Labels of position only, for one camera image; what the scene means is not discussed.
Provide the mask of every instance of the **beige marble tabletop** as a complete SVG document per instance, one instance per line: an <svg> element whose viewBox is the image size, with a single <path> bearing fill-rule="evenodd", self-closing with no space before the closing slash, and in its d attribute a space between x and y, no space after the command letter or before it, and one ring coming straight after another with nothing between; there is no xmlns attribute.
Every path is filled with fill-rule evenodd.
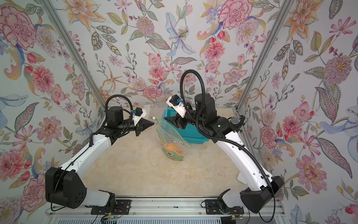
<svg viewBox="0 0 358 224"><path fill-rule="evenodd" d="M161 117L164 108L150 110L151 116ZM217 111L233 116L232 109ZM193 144L179 162L161 151L157 139L154 127L139 137L131 132L118 139L87 170L85 186L123 196L216 196L228 188L247 188L237 181L238 168L212 141Z"/></svg>

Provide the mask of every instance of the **floral wallpaper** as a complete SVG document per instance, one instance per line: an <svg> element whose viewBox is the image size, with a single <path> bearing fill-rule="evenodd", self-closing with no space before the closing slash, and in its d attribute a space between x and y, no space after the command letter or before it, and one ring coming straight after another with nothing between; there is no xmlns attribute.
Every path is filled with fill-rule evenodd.
<svg viewBox="0 0 358 224"><path fill-rule="evenodd" d="M37 1L0 4L0 224L44 223L45 172L104 114Z"/></svg>
<svg viewBox="0 0 358 224"><path fill-rule="evenodd" d="M357 7L295 1L242 109L292 224L358 223Z"/></svg>
<svg viewBox="0 0 358 224"><path fill-rule="evenodd" d="M135 105L178 94L187 69L217 105L237 105L280 8L280 0L52 3L104 99L124 94ZM199 93L196 81L185 77L187 101Z"/></svg>

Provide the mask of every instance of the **clear plastic bag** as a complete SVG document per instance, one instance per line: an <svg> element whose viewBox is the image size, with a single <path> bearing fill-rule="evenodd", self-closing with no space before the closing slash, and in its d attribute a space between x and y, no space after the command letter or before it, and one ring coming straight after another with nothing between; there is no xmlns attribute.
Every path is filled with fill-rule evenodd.
<svg viewBox="0 0 358 224"><path fill-rule="evenodd" d="M152 117L154 130L158 135L156 144L171 160L183 161L191 144L185 141L177 130L168 122Z"/></svg>

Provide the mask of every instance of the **black mounting bracket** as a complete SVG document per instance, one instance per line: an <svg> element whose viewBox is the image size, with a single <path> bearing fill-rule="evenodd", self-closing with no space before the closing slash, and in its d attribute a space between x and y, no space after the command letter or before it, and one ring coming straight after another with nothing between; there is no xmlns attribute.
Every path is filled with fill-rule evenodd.
<svg viewBox="0 0 358 224"><path fill-rule="evenodd" d="M207 199L205 200L205 211L207 215L243 215L244 208L243 207L233 207L228 208L225 212L221 213L219 210L218 199Z"/></svg>
<svg viewBox="0 0 358 224"><path fill-rule="evenodd" d="M123 208L123 210L117 211L115 213L112 213L112 215L128 215L129 214L129 209L131 208L131 200L117 200L117 205L116 207L121 206ZM106 210L101 210L100 207L95 207L92 208L91 210L91 215L106 215L105 213Z"/></svg>

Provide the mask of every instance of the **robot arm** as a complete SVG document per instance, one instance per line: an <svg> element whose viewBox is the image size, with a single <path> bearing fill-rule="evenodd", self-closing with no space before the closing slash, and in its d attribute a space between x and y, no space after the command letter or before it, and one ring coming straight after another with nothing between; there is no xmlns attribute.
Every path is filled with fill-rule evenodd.
<svg viewBox="0 0 358 224"><path fill-rule="evenodd" d="M195 70L185 71L182 75L182 80L188 73L194 73L198 77L203 91L204 84ZM177 114L164 119L176 128L181 129L185 129L187 124L195 125L202 135L217 143L240 170L248 184L248 188L239 194L229 190L221 194L218 198L223 200L221 209L225 212L226 208L241 206L240 202L242 201L250 211L258 213L283 186L284 181L281 177L274 177L265 170L242 143L238 131L244 125L244 116L241 115L240 118L233 117L231 119L217 116L215 100L210 94L198 94L194 100L195 110L190 104L185 104L183 98L177 95L169 97L167 104L173 107Z"/></svg>
<svg viewBox="0 0 358 224"><path fill-rule="evenodd" d="M82 205L100 207L108 213L115 210L116 201L113 193L89 190L81 179L100 154L113 145L118 138L130 131L135 131L136 136L139 136L142 131L154 124L144 119L145 109L132 110L133 117L127 120L123 118L123 111L120 106L113 106L106 110L106 120L98 131L90 135L90 142L61 167L51 167L46 172L45 186L48 202L73 209Z"/></svg>

